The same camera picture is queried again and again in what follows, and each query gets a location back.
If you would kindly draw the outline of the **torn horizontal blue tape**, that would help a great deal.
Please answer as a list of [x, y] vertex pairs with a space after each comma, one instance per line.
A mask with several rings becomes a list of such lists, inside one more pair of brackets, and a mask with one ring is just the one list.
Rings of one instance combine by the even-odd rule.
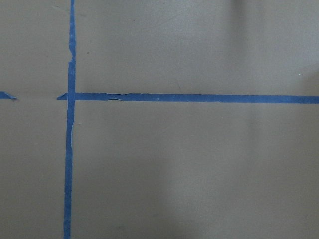
[[214, 102], [214, 103], [280, 103], [318, 104], [318, 96], [296, 95], [224, 95], [224, 94], [151, 94], [151, 93], [76, 93], [78, 101], [141, 101], [141, 102]]

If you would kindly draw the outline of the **long vertical blue tape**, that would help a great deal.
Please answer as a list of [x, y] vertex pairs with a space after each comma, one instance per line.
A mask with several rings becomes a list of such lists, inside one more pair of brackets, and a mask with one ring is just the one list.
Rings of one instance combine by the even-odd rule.
[[72, 175], [73, 175], [72, 136], [73, 136], [73, 126], [75, 121], [75, 95], [76, 95], [75, 0], [70, 1], [69, 51], [71, 53], [71, 59], [68, 63], [64, 222], [63, 222], [63, 237], [65, 239], [71, 238], [71, 217], [72, 217]]

